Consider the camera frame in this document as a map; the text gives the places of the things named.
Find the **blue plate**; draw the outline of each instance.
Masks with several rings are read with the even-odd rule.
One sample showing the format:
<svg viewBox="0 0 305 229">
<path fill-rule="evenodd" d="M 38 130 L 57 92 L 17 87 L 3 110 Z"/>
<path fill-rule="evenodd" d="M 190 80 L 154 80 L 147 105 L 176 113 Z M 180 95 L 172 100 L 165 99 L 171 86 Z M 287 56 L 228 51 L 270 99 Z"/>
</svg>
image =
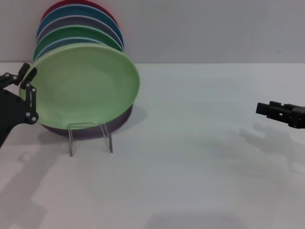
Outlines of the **blue plate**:
<svg viewBox="0 0 305 229">
<path fill-rule="evenodd" d="M 36 61 L 38 58 L 40 58 L 41 56 L 43 56 L 44 54 L 48 53 L 49 51 L 65 46 L 67 44 L 75 44 L 75 43 L 98 43 L 98 44 L 104 44 L 98 40 L 94 40 L 91 38 L 84 38 L 84 37 L 69 37 L 69 38 L 64 38 L 64 39 L 60 39 L 57 40 L 49 45 L 47 45 L 36 57 L 35 60 Z"/>
<path fill-rule="evenodd" d="M 120 28 L 112 20 L 111 17 L 109 17 L 107 14 L 105 14 L 104 12 L 102 12 L 94 7 L 78 5 L 78 4 L 63 6 L 63 7 L 57 8 L 56 10 L 49 13 L 41 21 L 41 24 L 40 24 L 37 34 L 36 34 L 36 38 L 38 38 L 41 31 L 54 20 L 57 20 L 58 18 L 62 18 L 62 17 L 66 17 L 66 16 L 72 16 L 72 15 L 87 16 L 87 17 L 95 18 L 101 22 L 104 22 L 118 35 L 118 37 L 121 40 L 121 43 L 124 46 L 123 36 L 120 31 Z"/>
<path fill-rule="evenodd" d="M 115 39 L 115 41 L 123 49 L 123 44 L 120 38 L 108 25 L 94 18 L 89 18 L 85 16 L 68 16 L 52 21 L 41 31 L 41 33 L 38 35 L 36 42 L 39 43 L 39 41 L 43 39 L 44 36 L 47 35 L 49 32 L 67 25 L 85 25 L 101 30 L 111 36 L 113 39 Z"/>
</svg>

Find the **green plate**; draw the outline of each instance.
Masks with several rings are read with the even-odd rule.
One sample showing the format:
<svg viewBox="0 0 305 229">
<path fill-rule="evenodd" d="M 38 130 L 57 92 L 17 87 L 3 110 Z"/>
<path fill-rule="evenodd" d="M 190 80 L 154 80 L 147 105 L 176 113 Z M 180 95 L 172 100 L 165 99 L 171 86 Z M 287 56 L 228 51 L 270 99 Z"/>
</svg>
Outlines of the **green plate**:
<svg viewBox="0 0 305 229">
<path fill-rule="evenodd" d="M 71 25 L 60 27 L 45 35 L 45 37 L 41 39 L 36 46 L 33 59 L 35 60 L 36 56 L 47 45 L 67 37 L 86 37 L 95 39 L 122 52 L 121 46 L 115 41 L 115 39 L 113 39 L 111 36 L 104 33 L 103 31 L 92 28 L 90 26 Z"/>
<path fill-rule="evenodd" d="M 34 62 L 27 74 L 33 68 L 37 68 L 31 84 L 37 88 L 38 121 L 54 128 L 109 122 L 133 104 L 140 87 L 132 61 L 102 44 L 78 43 L 54 49 Z M 19 95 L 25 99 L 23 89 Z"/>
</svg>

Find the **stack of plates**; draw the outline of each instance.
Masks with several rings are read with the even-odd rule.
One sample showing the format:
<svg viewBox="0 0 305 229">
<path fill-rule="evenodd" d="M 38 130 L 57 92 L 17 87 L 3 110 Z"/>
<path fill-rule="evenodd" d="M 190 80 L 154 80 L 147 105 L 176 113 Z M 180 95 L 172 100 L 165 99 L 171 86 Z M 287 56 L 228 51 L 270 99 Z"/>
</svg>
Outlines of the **stack of plates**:
<svg viewBox="0 0 305 229">
<path fill-rule="evenodd" d="M 79 124 L 73 138 L 90 139 L 103 136 L 98 123 L 111 133 L 128 120 L 140 77 L 106 9 L 87 0 L 60 1 L 43 15 L 36 42 L 28 72 L 37 68 L 31 83 L 44 127 L 68 136 L 69 125 Z"/>
</svg>

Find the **white table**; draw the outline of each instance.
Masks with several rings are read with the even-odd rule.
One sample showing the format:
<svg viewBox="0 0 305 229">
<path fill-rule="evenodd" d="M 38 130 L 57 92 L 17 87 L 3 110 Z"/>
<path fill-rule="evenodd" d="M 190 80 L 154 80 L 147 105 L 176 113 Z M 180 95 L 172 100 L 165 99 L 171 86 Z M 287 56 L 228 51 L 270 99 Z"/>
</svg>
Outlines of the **white table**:
<svg viewBox="0 0 305 229">
<path fill-rule="evenodd" d="M 305 130 L 255 114 L 257 102 L 304 105 L 305 64 L 137 66 L 113 155 L 95 139 L 71 158 L 39 124 L 13 129 L 0 149 L 0 229 L 305 227 Z"/>
</svg>

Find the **white wall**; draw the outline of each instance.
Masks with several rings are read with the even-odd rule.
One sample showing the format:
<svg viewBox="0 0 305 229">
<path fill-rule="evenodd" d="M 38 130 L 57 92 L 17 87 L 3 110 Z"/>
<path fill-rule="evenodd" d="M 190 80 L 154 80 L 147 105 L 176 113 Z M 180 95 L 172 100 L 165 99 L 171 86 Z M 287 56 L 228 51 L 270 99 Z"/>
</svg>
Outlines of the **white wall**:
<svg viewBox="0 0 305 229">
<path fill-rule="evenodd" d="M 305 62 L 304 0 L 95 0 L 135 62 Z M 0 61 L 30 61 L 57 0 L 1 0 Z"/>
</svg>

